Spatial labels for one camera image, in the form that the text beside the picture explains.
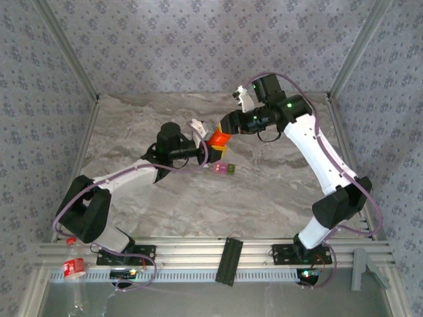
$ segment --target gray marble floor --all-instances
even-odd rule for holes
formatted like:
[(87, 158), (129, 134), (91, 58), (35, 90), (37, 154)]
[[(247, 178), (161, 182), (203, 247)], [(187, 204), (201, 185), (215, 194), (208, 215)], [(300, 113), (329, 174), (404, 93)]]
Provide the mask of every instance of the gray marble floor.
[[(320, 110), (322, 130), (338, 149), (323, 94), (311, 95)], [(229, 94), (150, 94), (101, 96), (100, 110), (84, 159), (82, 174), (101, 176), (123, 168), (155, 142), (160, 126), (191, 118), (214, 124), (237, 109)], [(263, 133), (273, 138), (276, 128)], [(120, 198), (110, 209), (112, 222), (132, 236), (289, 237), (311, 218), (311, 205), (323, 193), (313, 171), (286, 137), (261, 143), (255, 135), (235, 135), (225, 162), (232, 176), (211, 169), (169, 174)], [(195, 162), (186, 168), (194, 168)], [(352, 219), (350, 226), (358, 226)]]

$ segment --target wall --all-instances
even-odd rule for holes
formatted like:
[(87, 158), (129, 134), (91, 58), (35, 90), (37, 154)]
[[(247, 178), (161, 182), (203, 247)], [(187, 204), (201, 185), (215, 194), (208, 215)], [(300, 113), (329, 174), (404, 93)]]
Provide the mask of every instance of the wall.
[(14, 316), (92, 102), (29, 0), (0, 4), (0, 316)]
[(98, 93), (228, 91), (282, 71), (328, 91), (373, 1), (50, 0)]
[(394, 1), (338, 97), (416, 316), (423, 316), (422, 29), (423, 3)]

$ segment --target black bracket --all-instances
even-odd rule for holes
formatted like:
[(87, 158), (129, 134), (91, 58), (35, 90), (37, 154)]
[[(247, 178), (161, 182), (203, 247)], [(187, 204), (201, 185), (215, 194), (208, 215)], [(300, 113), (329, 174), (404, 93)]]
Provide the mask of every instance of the black bracket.
[(216, 274), (216, 282), (233, 286), (243, 244), (244, 242), (237, 239), (226, 238), (219, 269)]
[(332, 256), (327, 246), (319, 246), (313, 249), (307, 256), (300, 258), (294, 250), (293, 244), (272, 245), (272, 257), (274, 265), (320, 265), (332, 264)]
[[(85, 175), (76, 177), (60, 204), (56, 216), (80, 191), (91, 184), (93, 184), (93, 180)], [(92, 243), (106, 227), (111, 199), (112, 195), (108, 190), (95, 187), (73, 203), (61, 217), (59, 223), (82, 242)], [(85, 205), (84, 200), (89, 201), (89, 204)]]
[[(154, 245), (135, 245), (133, 250), (130, 253), (135, 254), (143, 254), (144, 256), (149, 256), (153, 260), (156, 257), (156, 246)], [(110, 254), (106, 251), (99, 250), (97, 254), (97, 265), (126, 265), (126, 266), (152, 266), (153, 264), (150, 263), (147, 260), (144, 260), (142, 258), (138, 257), (125, 257), (125, 256), (115, 256), (113, 254)]]
[[(370, 192), (372, 185), (367, 176), (356, 178), (356, 181)], [(337, 188), (336, 192), (314, 203), (311, 210), (324, 228), (333, 229), (341, 221), (351, 218), (362, 210), (365, 201), (366, 196), (354, 184), (350, 184), (344, 188)]]

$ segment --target robotic arm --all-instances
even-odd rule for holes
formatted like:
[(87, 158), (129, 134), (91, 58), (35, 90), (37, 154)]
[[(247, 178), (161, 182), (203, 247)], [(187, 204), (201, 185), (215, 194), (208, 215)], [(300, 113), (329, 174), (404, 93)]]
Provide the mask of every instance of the robotic arm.
[(364, 206), (365, 195), (344, 175), (355, 179), (367, 191), (371, 189), (371, 182), (368, 177), (358, 178), (319, 131), (319, 137), (332, 159), (344, 169), (343, 173), (339, 173), (317, 142), (314, 131), (316, 117), (303, 97), (295, 95), (286, 98), (275, 75), (261, 77), (253, 81), (252, 86), (258, 101), (263, 102), (264, 106), (252, 108), (251, 97), (243, 87), (239, 87), (233, 96), (242, 110), (235, 110), (220, 121), (208, 145), (215, 139), (228, 141), (232, 134), (260, 133), (269, 125), (276, 125), (279, 133), (284, 133), (293, 141), (313, 169), (325, 194), (324, 198), (313, 204), (313, 218), (293, 239), (295, 253), (299, 258), (304, 258), (313, 254), (313, 250), (321, 245), (337, 224), (348, 220)]
[[(174, 168), (175, 160), (196, 157), (199, 164), (204, 162), (205, 151), (200, 143), (200, 137), (208, 140), (213, 130), (210, 129), (210, 124), (198, 120), (192, 120), (190, 125), (198, 132), (194, 134), (192, 140), (181, 133), (178, 124), (168, 122), (161, 126), (156, 143), (152, 144), (147, 152), (131, 166), (93, 179), (84, 175), (76, 177), (56, 217), (77, 194), (89, 186), (93, 188), (64, 212), (59, 223), (86, 244), (96, 243), (114, 252), (133, 253), (134, 240), (120, 229), (111, 226), (108, 221), (110, 204), (113, 199), (118, 199), (134, 188), (163, 179), (170, 169)], [(213, 155), (208, 155), (208, 162), (214, 162), (220, 158), (221, 152), (213, 149)]]

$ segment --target purple cable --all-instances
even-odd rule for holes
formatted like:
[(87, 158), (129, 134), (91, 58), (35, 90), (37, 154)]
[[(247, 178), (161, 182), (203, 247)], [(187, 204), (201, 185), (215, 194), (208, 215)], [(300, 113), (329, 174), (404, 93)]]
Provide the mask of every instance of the purple cable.
[(355, 179), (353, 179), (353, 177), (351, 177), (350, 175), (348, 175), (347, 173), (345, 173), (344, 172), (344, 169), (341, 166), (338, 165), (338, 163), (335, 161), (335, 159), (332, 157), (332, 155), (326, 149), (326, 147), (323, 144), (323, 142), (322, 142), (322, 140), (320, 138), (320, 135), (319, 135), (319, 130), (320, 130), (320, 119), (319, 119), (319, 115), (318, 115), (317, 109), (314, 107), (314, 105), (311, 102), (311, 100), (309, 99), (309, 97), (307, 97), (307, 95), (305, 94), (305, 92), (303, 92), (303, 90), (300, 88), (300, 86), (295, 81), (293, 81), (287, 75), (282, 74), (282, 73), (271, 73), (271, 72), (264, 71), (262, 73), (259, 73), (259, 74), (255, 75), (255, 76), (251, 77), (243, 85), (244, 88), (247, 87), (249, 84), (251, 84), (257, 78), (260, 78), (261, 76), (264, 76), (264, 75), (276, 75), (276, 76), (282, 77), (283, 79), (289, 81), (298, 90), (298, 92), (301, 94), (301, 96), (305, 99), (305, 101), (307, 101), (307, 103), (313, 109), (313, 112), (315, 114), (315, 117), (316, 117), (316, 122), (315, 122), (315, 137), (317, 139), (317, 143), (319, 144), (319, 147), (322, 149), (322, 151), (326, 155), (327, 159), (339, 171), (339, 173), (343, 174), (344, 177), (348, 181), (350, 181), (353, 185), (355, 185), (355, 187), (357, 187), (370, 200), (371, 204), (375, 207), (377, 218), (379, 220), (378, 221), (378, 224), (377, 224), (377, 227), (376, 227), (375, 230), (373, 230), (371, 232), (362, 232), (362, 231), (358, 231), (358, 230), (355, 230), (353, 228), (350, 228), (350, 227), (347, 227), (347, 226), (344, 226), (344, 225), (339, 225), (337, 227), (338, 228), (345, 229), (345, 230), (350, 231), (352, 233), (361, 234), (361, 235), (364, 235), (364, 236), (373, 236), (374, 234), (377, 234), (382, 229), (382, 222), (383, 222), (382, 210), (379, 208), (379, 206), (377, 205), (376, 200), (374, 200), (374, 198), (370, 195), (370, 193), (367, 190), (365, 190), (363, 188), (363, 186), (361, 186), (359, 183), (357, 183), (357, 181)]
[(128, 282), (128, 283), (131, 283), (131, 285), (133, 285), (133, 284), (135, 284), (134, 282), (132, 282), (132, 281), (130, 281), (130, 280), (128, 280), (128, 279), (121, 279), (121, 280), (119, 280), (119, 281), (117, 281), (116, 282), (116, 285), (115, 285), (115, 288), (116, 288), (116, 290), (117, 291), (121, 291), (121, 292), (130, 292), (130, 291), (135, 291), (135, 290), (137, 290), (137, 289), (144, 289), (144, 288), (146, 288), (148, 285), (150, 285), (150, 284), (152, 284), (152, 282), (154, 281), (154, 279), (156, 278), (156, 275), (157, 275), (157, 264), (156, 264), (156, 262), (152, 259), (152, 258), (150, 258), (149, 256), (145, 256), (145, 255), (143, 255), (143, 254), (136, 254), (136, 253), (119, 253), (119, 252), (115, 252), (115, 251), (112, 251), (112, 250), (110, 250), (110, 249), (108, 249), (108, 248), (104, 248), (104, 247), (102, 247), (102, 246), (100, 246), (100, 245), (98, 245), (97, 243), (94, 243), (95, 245), (97, 245), (97, 246), (99, 246), (99, 247), (101, 247), (104, 251), (106, 251), (106, 252), (108, 252), (108, 253), (110, 253), (110, 254), (114, 254), (115, 256), (130, 256), (130, 257), (136, 257), (136, 258), (142, 258), (142, 259), (146, 259), (147, 261), (149, 261), (151, 264), (153, 264), (153, 266), (154, 266), (154, 272), (153, 272), (153, 274), (151, 275), (151, 277), (149, 278), (149, 280), (147, 281), (147, 282), (145, 282), (144, 284), (140, 284), (140, 285), (138, 285), (137, 287), (131, 287), (131, 288), (129, 288), (129, 289), (120, 289), (119, 287), (118, 287), (118, 285), (120, 284), (120, 283), (122, 283), (122, 282), (124, 282), (124, 281), (126, 281), (126, 282)]
[(302, 283), (304, 283), (306, 286), (308, 286), (310, 289), (321, 289), (322, 287), (325, 287), (326, 285), (328, 285), (335, 277), (336, 275), (336, 270), (337, 270), (337, 266), (338, 266), (338, 260), (336, 259), (336, 253), (335, 250), (333, 250), (333, 247), (330, 244), (326, 243), (326, 240), (322, 243), (323, 246), (327, 246), (330, 250), (330, 253), (333, 256), (333, 269), (332, 269), (332, 273), (329, 275), (328, 279), (326, 281), (324, 281), (323, 283), (314, 286), (311, 284), (308, 284), (307, 282), (302, 281)]

